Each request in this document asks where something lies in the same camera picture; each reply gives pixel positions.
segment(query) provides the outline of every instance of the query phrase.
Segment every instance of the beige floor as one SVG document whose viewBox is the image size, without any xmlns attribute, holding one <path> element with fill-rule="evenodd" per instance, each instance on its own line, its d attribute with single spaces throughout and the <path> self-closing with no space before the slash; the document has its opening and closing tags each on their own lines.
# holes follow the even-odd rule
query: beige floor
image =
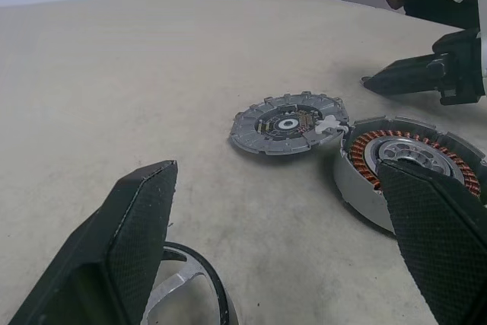
<svg viewBox="0 0 487 325">
<path fill-rule="evenodd" d="M 336 144 L 255 159 L 227 141 L 267 96 L 341 97 L 487 151 L 487 103 L 358 83 L 449 27 L 336 0 L 80 0 L 0 9 L 0 323 L 123 174 L 174 158 L 168 238 L 205 255 L 248 324 L 433 324 L 395 240 L 355 217 Z"/>
</svg>

